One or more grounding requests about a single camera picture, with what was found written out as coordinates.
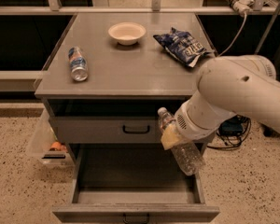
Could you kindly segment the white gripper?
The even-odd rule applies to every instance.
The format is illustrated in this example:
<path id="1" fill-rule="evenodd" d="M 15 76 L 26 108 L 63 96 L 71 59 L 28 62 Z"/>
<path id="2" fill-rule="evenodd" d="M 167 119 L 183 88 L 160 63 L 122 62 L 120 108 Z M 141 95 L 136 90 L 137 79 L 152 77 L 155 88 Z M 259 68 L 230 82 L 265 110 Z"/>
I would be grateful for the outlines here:
<path id="1" fill-rule="evenodd" d="M 185 106 L 181 106 L 175 112 L 175 120 L 177 128 L 175 124 L 170 123 L 162 132 L 161 143 L 165 150 L 179 145 L 183 141 L 182 135 L 189 140 L 200 140 L 218 128 L 213 116 L 208 116 L 202 111 L 192 111 Z"/>

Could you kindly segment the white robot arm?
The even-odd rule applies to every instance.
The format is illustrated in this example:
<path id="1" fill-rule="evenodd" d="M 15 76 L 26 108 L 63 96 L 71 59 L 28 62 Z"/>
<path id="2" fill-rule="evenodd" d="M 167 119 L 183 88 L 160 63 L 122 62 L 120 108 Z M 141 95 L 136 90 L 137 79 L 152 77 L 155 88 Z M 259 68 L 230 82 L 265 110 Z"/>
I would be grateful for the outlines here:
<path id="1" fill-rule="evenodd" d="M 205 138 L 236 115 L 254 119 L 280 134 L 280 82 L 272 63 L 258 55 L 223 56 L 203 63 L 197 90 L 164 128 L 165 149 Z"/>

